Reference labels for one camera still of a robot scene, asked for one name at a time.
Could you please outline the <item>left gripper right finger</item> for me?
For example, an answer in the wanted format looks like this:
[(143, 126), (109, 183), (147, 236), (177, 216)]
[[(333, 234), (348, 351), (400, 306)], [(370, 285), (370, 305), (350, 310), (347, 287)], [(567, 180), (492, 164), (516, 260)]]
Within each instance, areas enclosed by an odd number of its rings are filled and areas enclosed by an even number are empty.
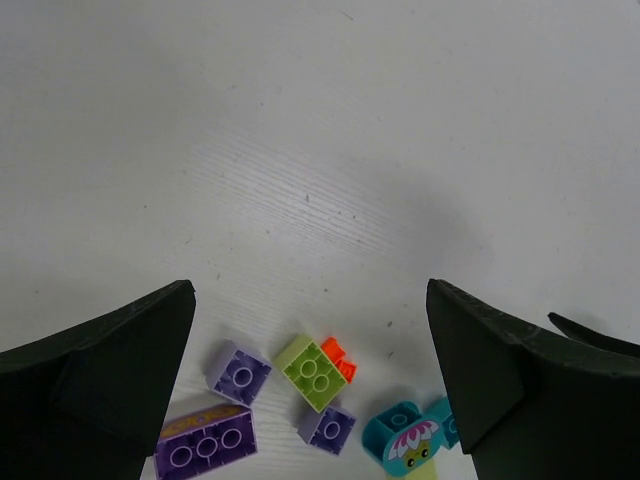
[(426, 312), (461, 448), (481, 479), (635, 479), (639, 348), (551, 328), (432, 279)]

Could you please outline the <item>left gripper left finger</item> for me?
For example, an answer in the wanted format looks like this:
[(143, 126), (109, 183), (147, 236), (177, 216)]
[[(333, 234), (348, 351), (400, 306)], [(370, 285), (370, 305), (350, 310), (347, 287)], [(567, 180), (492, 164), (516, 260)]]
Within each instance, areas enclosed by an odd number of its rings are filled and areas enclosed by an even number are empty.
[(137, 479), (153, 454), (195, 314), (177, 280), (1, 354), (4, 479)]

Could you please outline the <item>small orange lego piece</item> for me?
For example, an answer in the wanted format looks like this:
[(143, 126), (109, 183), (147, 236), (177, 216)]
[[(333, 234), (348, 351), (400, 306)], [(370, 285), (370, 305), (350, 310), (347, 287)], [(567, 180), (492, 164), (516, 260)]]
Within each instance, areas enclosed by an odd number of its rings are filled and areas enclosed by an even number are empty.
[(345, 380), (351, 384), (358, 366), (348, 356), (335, 337), (328, 337), (321, 345), (322, 350)]

